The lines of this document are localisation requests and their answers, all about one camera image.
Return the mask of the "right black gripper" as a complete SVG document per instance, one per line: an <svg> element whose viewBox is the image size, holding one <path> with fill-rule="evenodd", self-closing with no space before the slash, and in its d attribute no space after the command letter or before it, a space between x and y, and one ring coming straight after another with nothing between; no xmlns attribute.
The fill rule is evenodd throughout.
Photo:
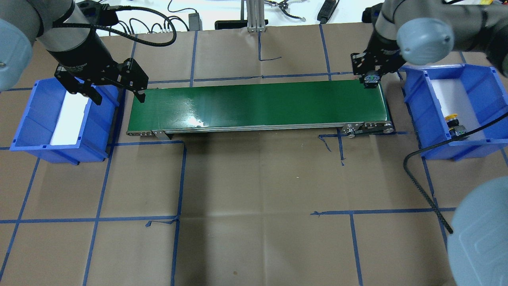
<svg viewBox="0 0 508 286"><path fill-rule="evenodd" d="M388 73L397 72L404 64L401 49L395 40L380 34L372 34L367 48L362 53L350 55L353 74L363 82L363 75L375 70L382 78Z"/></svg>

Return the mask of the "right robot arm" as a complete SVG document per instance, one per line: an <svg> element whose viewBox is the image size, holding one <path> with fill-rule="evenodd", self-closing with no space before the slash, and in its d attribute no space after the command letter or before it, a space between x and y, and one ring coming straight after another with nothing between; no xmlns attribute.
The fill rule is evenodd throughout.
<svg viewBox="0 0 508 286"><path fill-rule="evenodd" d="M456 286L507 284L507 177L472 190L448 223L408 168L410 158L480 158L507 147L507 6L444 0L386 0L367 8L373 33L351 54L366 88L405 71L405 103L421 149L404 171L448 232L447 254Z"/></svg>

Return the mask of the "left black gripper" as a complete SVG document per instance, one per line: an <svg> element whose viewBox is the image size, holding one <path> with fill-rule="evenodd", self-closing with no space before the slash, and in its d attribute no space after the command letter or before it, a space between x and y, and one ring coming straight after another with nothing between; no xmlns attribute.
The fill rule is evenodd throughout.
<svg viewBox="0 0 508 286"><path fill-rule="evenodd" d="M134 58L122 63L113 60L107 51L54 52L59 63L55 78L71 93L83 93L100 106L102 95L91 85L114 85L134 92L139 103L145 103L149 77Z"/></svg>

